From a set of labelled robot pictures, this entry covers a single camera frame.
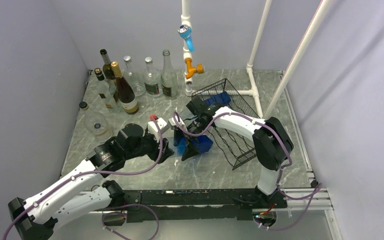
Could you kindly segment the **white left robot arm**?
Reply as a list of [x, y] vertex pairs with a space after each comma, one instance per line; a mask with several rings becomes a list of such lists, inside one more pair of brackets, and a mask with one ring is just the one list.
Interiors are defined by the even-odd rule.
[[23, 240], [47, 240], [55, 230], [89, 212], [119, 209], [131, 204], [131, 197], [109, 175], [119, 175], [127, 160], [148, 156], [154, 164], [173, 155], [163, 133], [168, 123], [159, 118], [147, 128], [129, 123], [89, 153], [68, 175], [27, 199], [16, 197], [8, 203], [15, 227]]

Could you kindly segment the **tall clear open-neck bottle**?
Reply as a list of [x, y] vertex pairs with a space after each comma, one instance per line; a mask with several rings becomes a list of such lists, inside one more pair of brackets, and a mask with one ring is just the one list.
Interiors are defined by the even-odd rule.
[[175, 99], [178, 96], [178, 78], [171, 62], [171, 53], [168, 49], [162, 51], [163, 68], [161, 71], [162, 91], [166, 98]]

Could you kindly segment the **clear black-capped bottle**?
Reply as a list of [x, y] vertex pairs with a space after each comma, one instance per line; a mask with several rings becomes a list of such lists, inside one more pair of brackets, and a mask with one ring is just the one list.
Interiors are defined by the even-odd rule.
[[119, 102], [117, 89], [113, 80], [106, 78], [103, 71], [99, 67], [94, 69], [94, 73], [98, 80], [96, 84], [96, 91], [99, 97], [103, 100], [106, 108], [111, 113], [120, 113], [122, 106]]

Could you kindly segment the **dark green wine bottle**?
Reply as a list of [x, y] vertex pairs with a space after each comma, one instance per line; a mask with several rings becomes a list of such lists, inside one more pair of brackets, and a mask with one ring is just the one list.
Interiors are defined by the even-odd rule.
[[111, 62], [112, 61], [111, 61], [111, 59], [110, 59], [110, 57], [108, 55], [107, 50], [104, 49], [104, 48], [101, 49], [100, 50], [100, 55], [101, 55], [101, 57], [103, 59], [103, 62], [104, 62], [104, 65], [102, 66], [102, 71], [103, 71], [105, 77], [107, 79], [109, 79], [109, 80], [115, 81], [116, 77], [115, 77], [114, 72], [113, 72], [113, 70], [111, 68]]

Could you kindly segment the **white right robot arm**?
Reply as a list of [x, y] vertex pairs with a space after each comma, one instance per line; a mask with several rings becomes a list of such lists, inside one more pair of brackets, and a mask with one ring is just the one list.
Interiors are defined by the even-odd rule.
[[274, 192], [281, 179], [281, 170], [292, 164], [290, 154], [294, 144], [281, 122], [275, 117], [251, 117], [217, 101], [208, 104], [199, 97], [193, 98], [187, 109], [195, 117], [191, 123], [186, 123], [176, 111], [170, 119], [171, 124], [185, 135], [198, 137], [214, 127], [234, 132], [253, 142], [254, 153], [261, 164], [256, 185], [259, 191], [255, 200], [260, 207], [269, 207], [275, 201]]

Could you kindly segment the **clear bottle dark label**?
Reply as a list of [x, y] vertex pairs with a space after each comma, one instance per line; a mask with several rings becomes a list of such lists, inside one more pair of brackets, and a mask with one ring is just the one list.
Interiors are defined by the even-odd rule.
[[123, 57], [123, 60], [125, 64], [125, 70], [123, 72], [123, 76], [129, 83], [135, 96], [139, 98], [145, 94], [144, 83], [141, 80], [139, 72], [136, 71], [133, 67], [131, 56], [126, 55]]

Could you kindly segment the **brown gold-capped wine bottle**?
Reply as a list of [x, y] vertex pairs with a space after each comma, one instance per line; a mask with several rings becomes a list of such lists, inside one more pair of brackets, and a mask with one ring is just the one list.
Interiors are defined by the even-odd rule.
[[112, 61], [110, 66], [115, 76], [118, 98], [121, 101], [124, 111], [129, 115], [137, 113], [139, 110], [138, 101], [133, 89], [123, 77], [119, 63], [117, 61]]

